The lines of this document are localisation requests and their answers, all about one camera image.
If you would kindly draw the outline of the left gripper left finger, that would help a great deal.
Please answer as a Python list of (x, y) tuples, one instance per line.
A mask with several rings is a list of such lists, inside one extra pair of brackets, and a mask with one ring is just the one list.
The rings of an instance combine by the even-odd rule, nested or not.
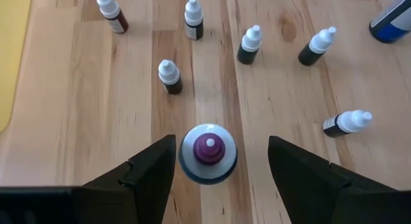
[(77, 223), (161, 223), (175, 172), (176, 136), (163, 138), (73, 191)]

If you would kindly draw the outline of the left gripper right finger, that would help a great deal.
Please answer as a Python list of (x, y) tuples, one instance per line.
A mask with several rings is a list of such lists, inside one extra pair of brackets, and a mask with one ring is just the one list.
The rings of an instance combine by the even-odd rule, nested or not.
[(410, 224), (410, 191), (331, 163), (278, 136), (268, 161), (292, 223)]

